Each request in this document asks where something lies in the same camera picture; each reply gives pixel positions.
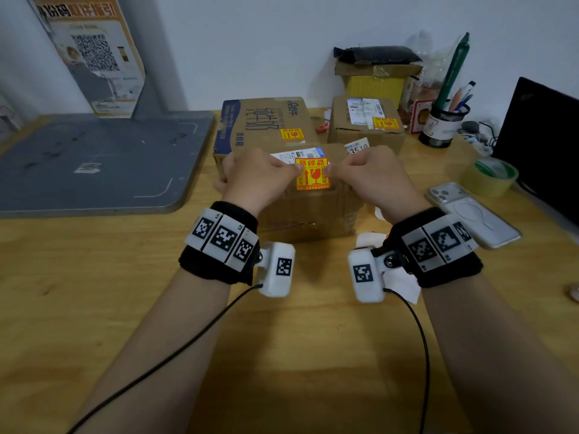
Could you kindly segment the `green pen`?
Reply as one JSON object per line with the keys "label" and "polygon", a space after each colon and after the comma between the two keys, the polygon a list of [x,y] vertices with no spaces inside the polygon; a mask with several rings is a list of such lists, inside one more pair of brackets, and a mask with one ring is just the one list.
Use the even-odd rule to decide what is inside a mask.
{"label": "green pen", "polygon": [[470,33],[467,32],[459,41],[456,49],[454,50],[453,57],[446,72],[445,79],[443,80],[440,92],[438,94],[437,99],[433,103],[433,105],[436,108],[444,109],[446,100],[449,96],[452,86],[456,81],[459,72],[461,71],[461,68],[469,53],[470,50],[469,42],[470,42]]}

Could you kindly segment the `person's left hand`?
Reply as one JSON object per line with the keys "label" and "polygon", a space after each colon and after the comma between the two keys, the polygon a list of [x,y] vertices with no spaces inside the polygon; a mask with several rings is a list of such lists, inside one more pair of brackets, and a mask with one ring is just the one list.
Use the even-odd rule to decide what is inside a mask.
{"label": "person's left hand", "polygon": [[264,151],[250,148],[239,155],[229,153],[222,161],[224,178],[213,184],[221,200],[234,204],[254,217],[276,201],[296,179],[275,179],[266,174]]}

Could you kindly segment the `large blue printed cardboard box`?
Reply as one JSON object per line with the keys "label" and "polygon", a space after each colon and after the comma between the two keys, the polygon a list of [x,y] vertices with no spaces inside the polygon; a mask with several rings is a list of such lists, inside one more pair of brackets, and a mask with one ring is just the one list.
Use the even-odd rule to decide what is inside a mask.
{"label": "large blue printed cardboard box", "polygon": [[257,147],[278,153],[313,146],[320,141],[303,98],[272,97],[224,101],[213,158],[220,178],[231,152]]}

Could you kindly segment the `grey stand base plate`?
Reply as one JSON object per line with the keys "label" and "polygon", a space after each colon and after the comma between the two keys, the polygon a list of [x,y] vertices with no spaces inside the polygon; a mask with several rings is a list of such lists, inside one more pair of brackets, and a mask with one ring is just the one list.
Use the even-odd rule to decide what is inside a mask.
{"label": "grey stand base plate", "polygon": [[208,145],[211,111],[145,118],[63,115],[0,153],[0,219],[171,213]]}

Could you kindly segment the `small taped cardboard box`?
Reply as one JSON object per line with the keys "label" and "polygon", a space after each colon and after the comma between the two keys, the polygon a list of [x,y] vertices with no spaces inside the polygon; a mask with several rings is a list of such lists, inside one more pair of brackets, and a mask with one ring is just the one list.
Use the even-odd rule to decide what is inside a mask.
{"label": "small taped cardboard box", "polygon": [[[296,163],[297,159],[320,157],[326,157],[332,164],[347,156],[343,145],[320,141],[302,149],[267,153],[288,164]],[[329,180],[331,188],[326,190],[298,191],[296,181],[289,184],[284,193],[257,217],[258,232],[265,233],[271,240],[288,242],[352,235],[363,202],[348,184],[338,179]]]}

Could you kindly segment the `clear plastic bag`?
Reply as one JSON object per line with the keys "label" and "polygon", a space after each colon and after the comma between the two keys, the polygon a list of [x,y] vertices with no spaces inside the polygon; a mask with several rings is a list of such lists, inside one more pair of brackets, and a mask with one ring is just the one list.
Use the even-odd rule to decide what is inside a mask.
{"label": "clear plastic bag", "polygon": [[422,29],[408,38],[405,45],[421,59],[417,64],[422,68],[405,82],[401,105],[406,111],[410,111],[416,101],[437,99],[460,40],[461,35],[458,35],[451,46],[436,49],[428,30]]}

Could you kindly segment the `person's right hand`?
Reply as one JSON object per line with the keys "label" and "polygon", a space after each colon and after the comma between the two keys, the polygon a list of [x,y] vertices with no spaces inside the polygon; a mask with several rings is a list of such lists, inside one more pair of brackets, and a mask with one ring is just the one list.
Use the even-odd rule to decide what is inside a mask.
{"label": "person's right hand", "polygon": [[367,204],[378,207],[395,225],[432,205],[417,191],[396,154],[387,146],[364,150],[364,176],[343,181]]}

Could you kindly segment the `orange and white poster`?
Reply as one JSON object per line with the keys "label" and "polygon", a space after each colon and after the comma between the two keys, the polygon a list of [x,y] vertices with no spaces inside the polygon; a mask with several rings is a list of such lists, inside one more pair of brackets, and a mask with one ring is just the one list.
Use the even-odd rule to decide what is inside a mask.
{"label": "orange and white poster", "polygon": [[29,1],[95,115],[131,118],[146,74],[119,0]]}

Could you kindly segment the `yellow box with cardboard flaps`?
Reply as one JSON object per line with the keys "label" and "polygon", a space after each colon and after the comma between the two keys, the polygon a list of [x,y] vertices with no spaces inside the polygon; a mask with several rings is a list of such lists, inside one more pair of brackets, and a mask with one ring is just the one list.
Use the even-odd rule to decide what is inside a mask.
{"label": "yellow box with cardboard flaps", "polygon": [[335,75],[343,79],[349,97],[390,99],[395,106],[400,104],[407,78],[422,71],[422,62],[355,65],[337,61],[335,65]]}

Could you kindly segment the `black monitor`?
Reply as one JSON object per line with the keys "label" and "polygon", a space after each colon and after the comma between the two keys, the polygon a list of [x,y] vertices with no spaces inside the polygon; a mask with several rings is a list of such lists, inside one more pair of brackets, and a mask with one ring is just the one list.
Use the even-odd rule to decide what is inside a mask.
{"label": "black monitor", "polygon": [[517,81],[492,157],[517,183],[579,227],[579,99],[525,77]]}

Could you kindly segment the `red and white small box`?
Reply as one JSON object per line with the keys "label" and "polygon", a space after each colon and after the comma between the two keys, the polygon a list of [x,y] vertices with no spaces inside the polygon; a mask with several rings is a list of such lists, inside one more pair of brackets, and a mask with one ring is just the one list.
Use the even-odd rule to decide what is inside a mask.
{"label": "red and white small box", "polygon": [[410,115],[410,134],[417,135],[423,131],[424,126],[429,119],[430,111],[434,101],[435,99],[416,100],[409,106],[408,113]]}

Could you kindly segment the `grey stand post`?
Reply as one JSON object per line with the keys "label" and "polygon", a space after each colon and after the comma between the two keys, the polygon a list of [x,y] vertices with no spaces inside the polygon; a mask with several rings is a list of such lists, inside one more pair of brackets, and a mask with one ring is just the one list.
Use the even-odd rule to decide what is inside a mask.
{"label": "grey stand post", "polygon": [[119,0],[146,72],[145,95],[164,112],[188,109],[160,0]]}

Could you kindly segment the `black padded bag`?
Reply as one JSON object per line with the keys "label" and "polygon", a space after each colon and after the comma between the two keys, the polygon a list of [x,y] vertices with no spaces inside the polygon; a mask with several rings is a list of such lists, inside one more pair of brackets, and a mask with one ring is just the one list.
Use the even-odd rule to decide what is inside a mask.
{"label": "black padded bag", "polygon": [[423,61],[405,46],[334,47],[333,55],[338,61],[350,65],[408,65]]}

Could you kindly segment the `white and blue pen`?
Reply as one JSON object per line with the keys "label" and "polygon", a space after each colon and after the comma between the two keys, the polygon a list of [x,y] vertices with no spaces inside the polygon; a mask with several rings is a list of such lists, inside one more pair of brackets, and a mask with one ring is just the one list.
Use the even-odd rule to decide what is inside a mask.
{"label": "white and blue pen", "polygon": [[462,87],[460,89],[461,94],[459,96],[459,100],[458,100],[457,104],[454,105],[454,107],[453,107],[453,111],[458,110],[460,107],[462,107],[468,101],[468,97],[471,95],[471,92],[472,92],[475,85],[476,85],[475,81],[470,81],[467,85],[465,85],[464,87]]}

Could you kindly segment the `phone in clear case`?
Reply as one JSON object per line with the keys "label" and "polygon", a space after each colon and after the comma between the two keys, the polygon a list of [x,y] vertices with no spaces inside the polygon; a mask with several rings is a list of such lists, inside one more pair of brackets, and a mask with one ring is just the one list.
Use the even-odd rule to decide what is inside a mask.
{"label": "phone in clear case", "polygon": [[498,249],[522,238],[519,230],[455,182],[432,187],[425,197],[446,213],[457,215],[469,234],[485,249]]}

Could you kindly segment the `person's right forearm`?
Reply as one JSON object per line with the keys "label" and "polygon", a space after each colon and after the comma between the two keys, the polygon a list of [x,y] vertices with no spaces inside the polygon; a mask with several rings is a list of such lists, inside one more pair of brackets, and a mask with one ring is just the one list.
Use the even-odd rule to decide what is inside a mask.
{"label": "person's right forearm", "polygon": [[474,434],[579,434],[579,379],[483,275],[422,295]]}

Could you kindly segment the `black mesh pen holder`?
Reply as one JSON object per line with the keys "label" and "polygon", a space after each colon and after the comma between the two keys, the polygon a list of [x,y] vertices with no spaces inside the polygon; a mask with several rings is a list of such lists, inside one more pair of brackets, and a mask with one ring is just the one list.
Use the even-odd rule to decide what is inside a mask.
{"label": "black mesh pen holder", "polygon": [[433,103],[418,140],[423,145],[437,149],[449,147],[470,110],[467,104],[459,110],[447,111]]}

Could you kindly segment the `yellow and red sticker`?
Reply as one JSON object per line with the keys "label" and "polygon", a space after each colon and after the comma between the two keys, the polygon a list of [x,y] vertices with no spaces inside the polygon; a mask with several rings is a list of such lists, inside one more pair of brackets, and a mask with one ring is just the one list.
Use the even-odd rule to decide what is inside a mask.
{"label": "yellow and red sticker", "polygon": [[303,167],[303,171],[296,179],[296,190],[326,190],[331,188],[329,178],[324,174],[324,168],[329,164],[326,157],[316,159],[297,159],[296,164]]}

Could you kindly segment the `person's left forearm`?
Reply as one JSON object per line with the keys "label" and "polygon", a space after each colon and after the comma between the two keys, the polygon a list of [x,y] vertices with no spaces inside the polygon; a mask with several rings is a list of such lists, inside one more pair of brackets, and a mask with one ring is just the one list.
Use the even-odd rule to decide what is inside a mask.
{"label": "person's left forearm", "polygon": [[[99,378],[76,423],[163,362],[228,305],[231,285],[178,269]],[[185,434],[218,340],[214,324],[197,342],[90,417],[74,434]]]}

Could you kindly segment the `black wristband with marker tiles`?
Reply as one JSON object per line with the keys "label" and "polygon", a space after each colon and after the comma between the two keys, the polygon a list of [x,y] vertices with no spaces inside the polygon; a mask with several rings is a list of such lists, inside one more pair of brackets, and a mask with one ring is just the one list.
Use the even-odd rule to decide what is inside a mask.
{"label": "black wristband with marker tiles", "polygon": [[216,201],[203,210],[185,238],[179,265],[202,279],[250,286],[260,251],[257,227],[250,212]]}
{"label": "black wristband with marker tiles", "polygon": [[481,272],[478,244],[453,213],[432,207],[396,223],[383,242],[403,256],[402,267],[421,288],[433,288]]}

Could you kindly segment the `cardboard box with shipping label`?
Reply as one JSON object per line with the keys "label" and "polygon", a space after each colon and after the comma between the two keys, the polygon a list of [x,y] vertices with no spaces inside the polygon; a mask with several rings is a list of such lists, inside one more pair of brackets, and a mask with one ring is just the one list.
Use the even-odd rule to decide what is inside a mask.
{"label": "cardboard box with shipping label", "polygon": [[384,145],[398,154],[406,133],[397,106],[390,99],[334,96],[327,142],[344,145],[364,137],[370,147]]}

